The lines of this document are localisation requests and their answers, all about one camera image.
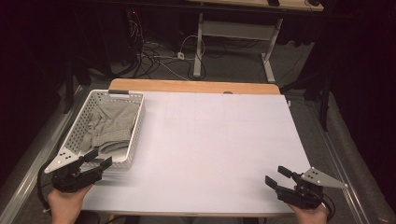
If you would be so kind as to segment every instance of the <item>white plastic basket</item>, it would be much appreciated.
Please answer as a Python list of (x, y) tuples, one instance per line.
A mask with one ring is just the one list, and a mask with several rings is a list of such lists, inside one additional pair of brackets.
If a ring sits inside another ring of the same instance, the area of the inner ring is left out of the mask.
[(135, 93), (130, 91), (103, 91), (93, 90), (88, 95), (83, 107), (78, 113), (78, 116), (73, 123), (72, 128), (67, 134), (64, 143), (61, 148), (66, 147), (70, 151), (74, 152), (77, 156), (82, 156), (86, 152), (81, 152), (78, 147), (82, 142), (85, 132), (87, 132), (87, 125), (90, 122), (92, 110), (99, 104), (109, 104), (114, 101), (124, 101), (131, 104), (139, 104), (139, 109), (134, 121), (134, 127), (132, 129), (131, 141), (128, 146), (128, 150), (121, 153), (112, 154), (101, 154), (90, 162), (85, 162), (82, 168), (96, 167), (101, 161), (112, 156), (113, 164), (110, 169), (129, 169), (132, 165), (132, 159), (134, 151), (136, 149), (137, 139), (139, 136), (140, 128), (145, 115), (145, 101), (142, 93)]

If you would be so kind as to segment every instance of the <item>white desk leg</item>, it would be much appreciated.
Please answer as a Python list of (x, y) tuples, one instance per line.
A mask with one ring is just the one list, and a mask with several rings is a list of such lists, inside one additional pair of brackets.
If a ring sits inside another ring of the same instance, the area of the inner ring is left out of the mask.
[(195, 61), (194, 61), (194, 72), (193, 76), (194, 77), (200, 77), (201, 76), (201, 45), (202, 45), (202, 23), (203, 23), (203, 14), (199, 14), (199, 21), (198, 21), (198, 37), (197, 38), (197, 51), (195, 54)]
[(271, 56), (271, 53), (275, 47), (277, 35), (279, 34), (280, 26), (282, 25), (282, 21), (283, 21), (283, 19), (277, 20), (275, 29), (271, 35), (269, 48), (266, 53), (262, 53), (262, 63), (264, 64), (265, 75), (267, 75), (267, 80), (269, 83), (275, 83), (274, 73), (272, 71), (271, 64), (270, 64), (270, 56)]

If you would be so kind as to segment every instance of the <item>gray floor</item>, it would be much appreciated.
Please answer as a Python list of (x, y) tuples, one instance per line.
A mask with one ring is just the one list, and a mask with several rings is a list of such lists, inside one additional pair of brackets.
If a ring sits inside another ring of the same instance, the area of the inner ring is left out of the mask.
[[(208, 39), (205, 43), (206, 52), (203, 62), (206, 78), (203, 81), (266, 83), (260, 57), (260, 54), (266, 49), (266, 42)], [(147, 47), (151, 49), (156, 46), (157, 44), (147, 44)], [(189, 50), (191, 47), (191, 43), (187, 43), (183, 49), (186, 58), (193, 57), (193, 53)], [(271, 65), (276, 76), (276, 84), (279, 87), (297, 78), (311, 48), (312, 46), (295, 48), (291, 43), (286, 46), (276, 46), (271, 57)], [(156, 51), (162, 56), (173, 55), (171, 50), (164, 47), (159, 47)], [(149, 60), (144, 62), (147, 63), (144, 68), (148, 69)], [(117, 64), (113, 65), (115, 71), (123, 68)], [(174, 74), (176, 73), (188, 78), (189, 66), (187, 63), (169, 63), (167, 66), (168, 68), (165, 68), (161, 65), (158, 70), (150, 74), (150, 77), (178, 80), (180, 77)], [(106, 89), (110, 81), (95, 73), (92, 73), (92, 80), (90, 87), (76, 88), (76, 103), (73, 112), (64, 115), (62, 113), (64, 103), (59, 105), (58, 110), (49, 118), (46, 126), (37, 134), (36, 140), (21, 158), (12, 177), (2, 187), (0, 193), (2, 223), (11, 223), (5, 220), (12, 220), (12, 214), (16, 215), (13, 223), (50, 223), (50, 216), (42, 213), (41, 204), (36, 197), (36, 189), (32, 190), (30, 187), (35, 184), (35, 179), (29, 179), (27, 176), (32, 176), (31, 173), (35, 175), (32, 164), (46, 159), (43, 151), (48, 147), (56, 146), (60, 135), (55, 133), (61, 133), (67, 123), (73, 120), (81, 107), (82, 100), (88, 94), (88, 90)], [(329, 131), (325, 133), (318, 124), (318, 102), (306, 102), (303, 93), (303, 91), (289, 91), (286, 97), (290, 100), (290, 113), (311, 165), (345, 181), (350, 186), (347, 190), (325, 190), (336, 205), (336, 213), (331, 223), (396, 223), (395, 215), (386, 204), (373, 177), (362, 161), (359, 151), (351, 140), (334, 99), (331, 97), (329, 102)], [(102, 222), (105, 222), (108, 215), (102, 215), (102, 218)], [(268, 218), (267, 223), (291, 224), (297, 223), (297, 221), (295, 217)]]

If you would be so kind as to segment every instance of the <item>white tabletop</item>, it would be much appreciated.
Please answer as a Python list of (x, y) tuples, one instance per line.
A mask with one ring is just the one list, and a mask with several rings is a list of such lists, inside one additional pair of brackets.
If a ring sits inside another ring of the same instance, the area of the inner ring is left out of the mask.
[(112, 214), (270, 217), (290, 214), (264, 183), (310, 166), (283, 95), (143, 92), (132, 167), (105, 172), (83, 209)]

